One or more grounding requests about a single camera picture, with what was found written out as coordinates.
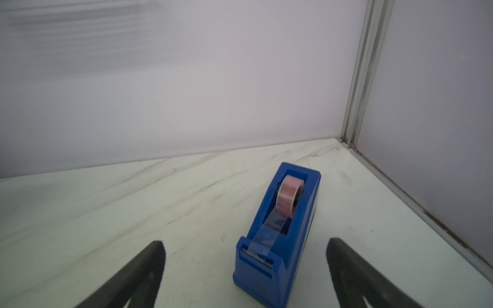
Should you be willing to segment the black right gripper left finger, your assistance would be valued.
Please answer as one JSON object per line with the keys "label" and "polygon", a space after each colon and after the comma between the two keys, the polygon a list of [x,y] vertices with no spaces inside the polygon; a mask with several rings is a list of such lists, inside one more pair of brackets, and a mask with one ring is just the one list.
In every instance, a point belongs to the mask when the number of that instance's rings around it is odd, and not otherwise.
{"label": "black right gripper left finger", "polygon": [[152,241],[78,307],[153,307],[166,264],[162,241]]}

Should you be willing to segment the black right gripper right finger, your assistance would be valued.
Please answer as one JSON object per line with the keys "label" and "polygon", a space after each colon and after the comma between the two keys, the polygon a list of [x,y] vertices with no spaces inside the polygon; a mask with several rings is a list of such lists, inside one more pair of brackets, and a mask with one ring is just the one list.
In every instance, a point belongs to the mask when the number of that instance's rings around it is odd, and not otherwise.
{"label": "black right gripper right finger", "polygon": [[329,240],[326,259],[340,307],[421,307],[342,239]]}

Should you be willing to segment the blue tape dispenser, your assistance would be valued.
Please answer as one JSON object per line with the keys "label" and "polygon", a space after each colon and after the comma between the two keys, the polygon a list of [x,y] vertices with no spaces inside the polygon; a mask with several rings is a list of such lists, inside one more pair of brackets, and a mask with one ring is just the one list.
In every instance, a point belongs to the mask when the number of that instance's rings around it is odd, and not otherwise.
{"label": "blue tape dispenser", "polygon": [[[286,175],[304,181],[293,218],[276,211]],[[249,233],[236,245],[233,281],[266,307],[286,307],[317,208],[321,174],[284,162],[269,185]]]}

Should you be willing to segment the pink tape roll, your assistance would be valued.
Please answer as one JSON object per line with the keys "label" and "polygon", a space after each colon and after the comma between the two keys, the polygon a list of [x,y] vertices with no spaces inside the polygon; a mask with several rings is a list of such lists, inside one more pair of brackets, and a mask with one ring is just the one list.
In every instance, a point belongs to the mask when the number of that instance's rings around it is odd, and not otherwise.
{"label": "pink tape roll", "polygon": [[303,190],[304,181],[302,179],[286,175],[277,193],[276,211],[286,218],[293,218],[297,200]]}

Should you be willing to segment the aluminium frame post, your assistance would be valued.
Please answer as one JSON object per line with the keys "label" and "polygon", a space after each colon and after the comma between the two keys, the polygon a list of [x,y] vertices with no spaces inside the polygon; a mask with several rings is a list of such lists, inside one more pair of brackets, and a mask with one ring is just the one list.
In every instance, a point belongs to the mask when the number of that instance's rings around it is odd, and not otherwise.
{"label": "aluminium frame post", "polygon": [[393,6],[392,0],[367,2],[340,134],[351,148],[357,147]]}

